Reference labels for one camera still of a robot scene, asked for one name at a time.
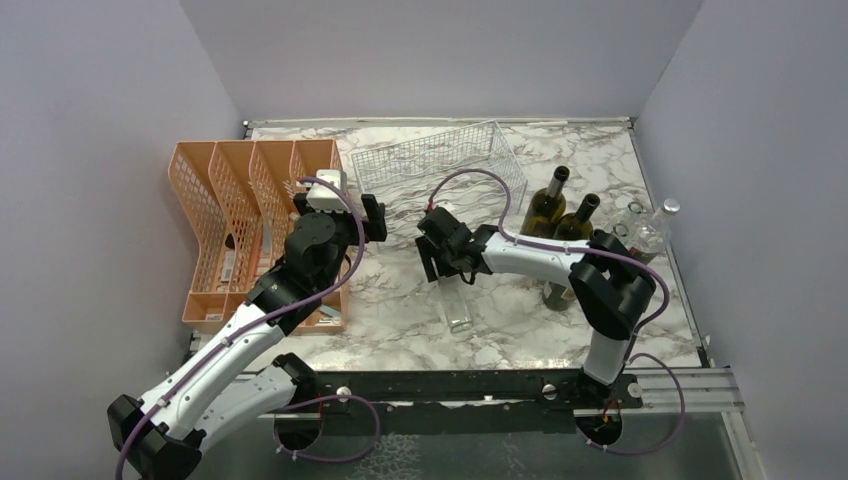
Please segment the green wine bottle brown label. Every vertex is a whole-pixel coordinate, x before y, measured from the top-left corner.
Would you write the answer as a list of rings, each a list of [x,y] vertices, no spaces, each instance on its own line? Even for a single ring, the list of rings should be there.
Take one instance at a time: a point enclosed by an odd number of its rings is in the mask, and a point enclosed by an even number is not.
[[[558,166],[548,185],[531,197],[520,228],[520,234],[537,238],[551,238],[556,223],[565,212],[564,184],[570,177],[570,169]]]

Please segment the green wine bottle white label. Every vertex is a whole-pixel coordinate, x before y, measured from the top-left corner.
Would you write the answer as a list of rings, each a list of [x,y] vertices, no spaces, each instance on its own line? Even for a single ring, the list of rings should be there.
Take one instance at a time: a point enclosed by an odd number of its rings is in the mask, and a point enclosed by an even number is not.
[[[542,288],[543,304],[550,310],[562,312],[576,300],[576,295],[569,285],[545,282]]]

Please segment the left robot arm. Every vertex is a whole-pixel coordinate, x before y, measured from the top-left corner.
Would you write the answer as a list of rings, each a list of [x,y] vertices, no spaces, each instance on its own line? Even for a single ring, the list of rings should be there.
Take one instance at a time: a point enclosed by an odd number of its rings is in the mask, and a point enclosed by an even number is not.
[[[300,213],[284,253],[248,291],[213,338],[166,380],[140,398],[121,395],[107,409],[119,452],[144,479],[186,479],[225,437],[270,410],[298,411],[317,401],[314,371],[297,355],[278,356],[251,382],[236,378],[289,336],[343,286],[361,261],[342,268],[349,247],[387,238],[386,207],[361,197],[363,214],[345,196],[296,196]]]

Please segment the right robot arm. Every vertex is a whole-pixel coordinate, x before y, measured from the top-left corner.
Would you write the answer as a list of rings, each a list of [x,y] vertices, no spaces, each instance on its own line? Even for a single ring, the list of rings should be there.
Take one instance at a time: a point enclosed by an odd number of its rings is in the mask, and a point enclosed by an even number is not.
[[[515,274],[569,287],[593,333],[577,380],[579,398],[600,407],[617,392],[638,321],[658,286],[656,274],[601,230],[581,241],[512,235],[495,225],[476,230],[442,207],[417,224],[416,246],[428,281]]]

